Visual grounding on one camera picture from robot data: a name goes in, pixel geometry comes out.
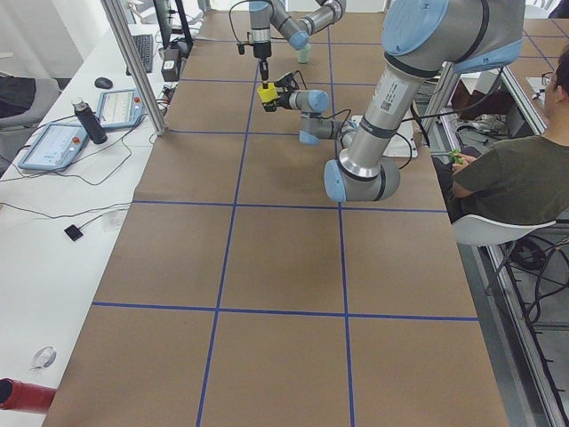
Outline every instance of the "black hair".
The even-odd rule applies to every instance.
[[[569,44],[559,57],[556,74],[556,87],[561,86],[563,90],[569,93]]]

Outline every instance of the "plastic cup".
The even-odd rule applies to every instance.
[[[302,49],[300,49],[299,51],[296,51],[296,58],[300,64],[308,64],[309,63],[310,48],[311,48],[310,43],[306,43],[306,45]]]
[[[55,389],[4,378],[0,380],[0,409],[47,414]]]

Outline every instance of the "keyboard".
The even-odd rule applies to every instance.
[[[152,72],[152,59],[153,59],[153,48],[154,48],[154,37],[151,34],[140,34],[137,36],[132,36],[136,50],[139,52],[140,59],[142,60],[142,65],[147,73]],[[126,70],[126,75],[131,75],[129,69]]]

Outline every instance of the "red cylinder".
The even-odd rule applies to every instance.
[[[0,409],[47,414],[55,389],[4,378],[0,380]]]

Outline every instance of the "computer mouse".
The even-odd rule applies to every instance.
[[[106,77],[97,77],[95,79],[95,87],[100,89],[110,89],[113,87],[113,82]]]

